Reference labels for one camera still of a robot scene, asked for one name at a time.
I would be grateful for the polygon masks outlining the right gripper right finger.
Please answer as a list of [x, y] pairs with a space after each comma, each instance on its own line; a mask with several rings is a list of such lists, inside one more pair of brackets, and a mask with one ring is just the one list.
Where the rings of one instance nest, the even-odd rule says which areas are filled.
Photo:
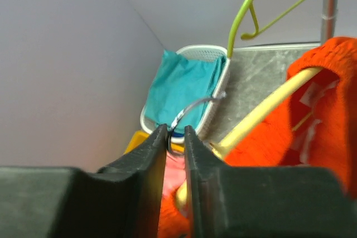
[[317, 167], [231, 167], [185, 129], [191, 237], [355, 237], [337, 178]]

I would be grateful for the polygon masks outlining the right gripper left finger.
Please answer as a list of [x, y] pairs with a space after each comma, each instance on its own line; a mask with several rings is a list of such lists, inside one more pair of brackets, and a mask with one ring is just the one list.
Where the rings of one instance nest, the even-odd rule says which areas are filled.
[[156, 237], [167, 129], [97, 172], [2, 167], [2, 237]]

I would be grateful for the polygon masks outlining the yellow hanger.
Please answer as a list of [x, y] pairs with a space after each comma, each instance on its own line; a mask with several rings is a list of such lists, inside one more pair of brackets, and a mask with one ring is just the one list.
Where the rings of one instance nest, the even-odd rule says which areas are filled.
[[[290, 95], [313, 79], [322, 68], [309, 67], [301, 70], [298, 74], [287, 80], [276, 91], [264, 99], [253, 109], [234, 129], [223, 138], [218, 145], [214, 146], [214, 159], [223, 159], [234, 147], [258, 126], [275, 108], [283, 103]], [[187, 202], [187, 182], [184, 182], [175, 192], [162, 199], [161, 211], [168, 210], [179, 213], [184, 209]]]

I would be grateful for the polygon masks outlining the orange shorts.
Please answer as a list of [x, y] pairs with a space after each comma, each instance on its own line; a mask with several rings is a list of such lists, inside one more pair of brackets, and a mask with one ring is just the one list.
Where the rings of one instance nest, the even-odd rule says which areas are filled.
[[[356, 39], [334, 37], [290, 65], [287, 80], [322, 70], [290, 95], [223, 159], [231, 167], [329, 170], [356, 200]], [[191, 237], [186, 206], [160, 211], [158, 237]]]

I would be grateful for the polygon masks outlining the pink patterned shorts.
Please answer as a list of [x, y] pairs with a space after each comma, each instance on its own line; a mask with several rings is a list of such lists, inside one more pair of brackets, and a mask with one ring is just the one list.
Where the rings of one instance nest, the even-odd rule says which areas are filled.
[[186, 179], [185, 159], [166, 154], [166, 164], [163, 179], [162, 197], [168, 197], [175, 189], [179, 188]]

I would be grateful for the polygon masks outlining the teal folded shorts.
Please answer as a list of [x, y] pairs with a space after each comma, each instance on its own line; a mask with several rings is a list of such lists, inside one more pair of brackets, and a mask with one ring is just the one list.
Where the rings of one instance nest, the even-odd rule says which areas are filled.
[[182, 109], [213, 95], [225, 64], [225, 55], [216, 55], [212, 61], [189, 60], [165, 50], [148, 91], [145, 117], [170, 126]]

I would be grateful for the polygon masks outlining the green hanger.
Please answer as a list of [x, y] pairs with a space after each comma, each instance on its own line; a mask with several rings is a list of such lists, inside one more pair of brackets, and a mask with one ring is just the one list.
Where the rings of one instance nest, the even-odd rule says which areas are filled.
[[294, 3], [292, 6], [290, 6], [287, 10], [282, 12], [278, 17], [273, 19], [270, 23], [268, 23], [264, 27], [260, 28], [258, 19], [257, 19], [257, 15], [256, 15], [255, 9], [254, 9], [254, 0], [244, 0], [237, 15], [235, 16], [235, 19], [232, 23], [232, 26], [231, 26], [231, 29], [229, 32], [228, 45], [227, 45], [227, 57], [232, 57], [234, 44], [235, 44], [235, 38], [236, 38], [236, 35], [238, 32], [238, 28], [239, 28], [243, 18], [245, 17], [245, 15], [248, 12], [250, 13], [250, 16], [253, 21], [254, 32], [242, 33], [240, 35], [241, 40], [252, 40], [252, 39], [256, 38], [257, 36], [261, 35], [263, 32], [265, 32], [267, 29], [271, 28], [274, 24], [276, 24], [279, 20], [281, 20], [284, 16], [288, 15], [291, 11], [293, 11], [295, 8], [297, 8], [299, 5], [301, 5], [304, 1], [306, 1], [306, 0], [298, 0], [296, 3]]

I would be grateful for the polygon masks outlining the yellow plastic tray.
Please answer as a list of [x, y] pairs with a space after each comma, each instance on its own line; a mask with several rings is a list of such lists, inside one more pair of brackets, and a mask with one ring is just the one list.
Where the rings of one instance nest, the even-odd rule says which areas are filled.
[[[141, 130], [136, 131], [132, 136], [131, 141], [129, 142], [124, 154], [129, 153], [130, 151], [141, 145], [148, 137], [149, 137], [148, 133], [143, 132]], [[184, 146], [182, 144], [172, 143], [171, 148], [175, 152], [180, 152], [180, 153], [184, 152]]]

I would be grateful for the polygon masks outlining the white perforated basket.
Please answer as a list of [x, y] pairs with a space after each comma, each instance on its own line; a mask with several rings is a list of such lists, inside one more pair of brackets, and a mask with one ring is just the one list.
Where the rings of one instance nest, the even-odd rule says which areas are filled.
[[[172, 142], [181, 144], [184, 141], [184, 128], [188, 125], [192, 126], [195, 129], [196, 134], [200, 138], [206, 136], [209, 130], [210, 123], [219, 105], [217, 98], [223, 95], [225, 88], [228, 84], [230, 75], [230, 59], [227, 57], [227, 50], [225, 48], [214, 45], [186, 46], [179, 49], [175, 53], [181, 54], [189, 60], [198, 59], [202, 61], [212, 61], [213, 57], [216, 55], [225, 55], [226, 57], [226, 64], [223, 68], [218, 84], [213, 92], [213, 95], [209, 96], [214, 98], [214, 100], [205, 103], [200, 103], [198, 106], [188, 111], [175, 128], [172, 137]], [[144, 105], [141, 111], [140, 125], [146, 133], [151, 134], [159, 125], [157, 125], [151, 119], [145, 117], [145, 108], [146, 104]]]

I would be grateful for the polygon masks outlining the silver clothes rack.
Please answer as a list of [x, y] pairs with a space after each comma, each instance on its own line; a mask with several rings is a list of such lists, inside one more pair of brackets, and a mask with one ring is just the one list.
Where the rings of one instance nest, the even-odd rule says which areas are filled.
[[323, 0], [320, 42], [324, 44], [335, 33], [338, 0]]

